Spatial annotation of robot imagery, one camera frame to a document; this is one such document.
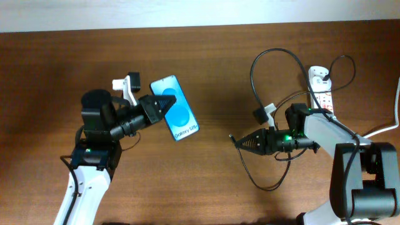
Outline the white USB charger plug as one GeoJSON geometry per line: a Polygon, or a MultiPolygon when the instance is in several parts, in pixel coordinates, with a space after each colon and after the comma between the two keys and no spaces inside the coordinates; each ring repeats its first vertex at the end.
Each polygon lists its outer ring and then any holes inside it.
{"type": "Polygon", "coordinates": [[[328,79],[324,81],[320,76],[310,78],[309,82],[314,93],[329,92],[332,88],[331,80],[328,79]]]}

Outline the blue Galaxy S25+ smartphone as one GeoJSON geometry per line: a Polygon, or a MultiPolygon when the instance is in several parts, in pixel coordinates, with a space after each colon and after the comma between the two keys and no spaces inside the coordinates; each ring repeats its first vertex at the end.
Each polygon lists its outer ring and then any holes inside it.
{"type": "Polygon", "coordinates": [[[150,89],[155,95],[174,95],[176,97],[176,102],[164,118],[175,141],[183,140],[199,131],[197,119],[175,75],[153,81],[150,89]]]}

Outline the white power strip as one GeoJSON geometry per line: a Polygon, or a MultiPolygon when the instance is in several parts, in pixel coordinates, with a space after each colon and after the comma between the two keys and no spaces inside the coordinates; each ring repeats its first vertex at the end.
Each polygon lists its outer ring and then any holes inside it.
{"type": "MultiPolygon", "coordinates": [[[[329,74],[328,69],[325,67],[321,66],[311,66],[308,71],[309,79],[314,77],[314,76],[320,76],[322,79],[324,79],[327,75],[329,74]]],[[[329,92],[317,92],[314,93],[318,104],[332,113],[334,113],[334,108],[333,108],[333,98],[332,98],[332,92],[331,90],[329,92]]]]}

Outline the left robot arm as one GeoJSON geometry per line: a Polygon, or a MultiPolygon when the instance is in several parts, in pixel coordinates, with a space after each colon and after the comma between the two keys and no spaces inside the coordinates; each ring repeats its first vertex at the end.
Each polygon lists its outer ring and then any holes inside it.
{"type": "Polygon", "coordinates": [[[55,224],[93,224],[123,153],[121,139],[162,121],[175,102],[173,95],[145,95],[132,106],[104,89],[83,95],[84,124],[72,153],[60,157],[69,180],[55,224]]]}

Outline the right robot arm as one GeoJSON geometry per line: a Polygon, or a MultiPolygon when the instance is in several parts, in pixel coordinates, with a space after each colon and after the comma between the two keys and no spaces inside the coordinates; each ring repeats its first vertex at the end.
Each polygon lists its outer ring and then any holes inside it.
{"type": "Polygon", "coordinates": [[[303,212],[297,224],[377,224],[399,215],[396,148],[352,132],[327,109],[304,103],[285,111],[288,129],[262,128],[234,140],[237,149],[260,156],[323,148],[332,158],[329,201],[303,212]]]}

